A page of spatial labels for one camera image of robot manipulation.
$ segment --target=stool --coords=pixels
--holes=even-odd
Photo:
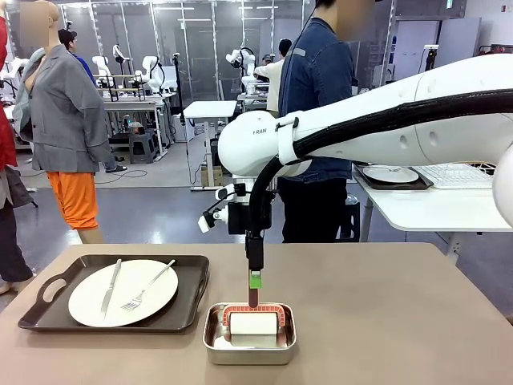
[[[157,148],[150,132],[136,135],[130,134],[128,144],[130,146],[130,163],[153,163]]]
[[[345,215],[341,219],[340,238],[337,242],[360,241],[360,201],[353,195],[347,194],[345,200]]]

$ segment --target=orange pants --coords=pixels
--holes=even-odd
[[[91,172],[47,172],[64,220],[72,229],[98,228],[95,178]]]

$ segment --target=plate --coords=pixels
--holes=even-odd
[[[418,174],[406,167],[369,166],[363,169],[369,178],[388,183],[410,183],[418,179]]]
[[[101,308],[115,264],[98,270],[80,282],[71,293],[68,302],[71,317],[83,325],[93,327],[124,326],[149,317],[166,306],[175,295],[178,277],[172,267],[164,271],[144,293],[139,307],[125,310],[121,306],[145,289],[165,266],[165,263],[151,260],[123,262],[105,318]]]

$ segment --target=green tape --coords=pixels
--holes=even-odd
[[[260,271],[252,271],[249,273],[249,289],[261,289],[262,276]]]

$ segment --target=blue jacket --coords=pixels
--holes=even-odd
[[[338,40],[327,22],[312,18],[283,64],[280,116],[349,98],[352,82],[349,46]],[[349,160],[314,158],[306,172],[289,179],[309,183],[335,178],[351,179]]]
[[[80,57],[78,57],[77,55],[75,54],[72,54],[74,57],[77,58],[78,61],[80,61],[80,63],[82,64],[82,67],[84,70],[86,70],[86,73],[87,75],[91,78],[91,81],[93,82],[93,84],[95,85],[96,87],[96,82],[95,82],[95,77],[93,76],[91,70],[89,69],[89,66],[87,65],[86,61]]]

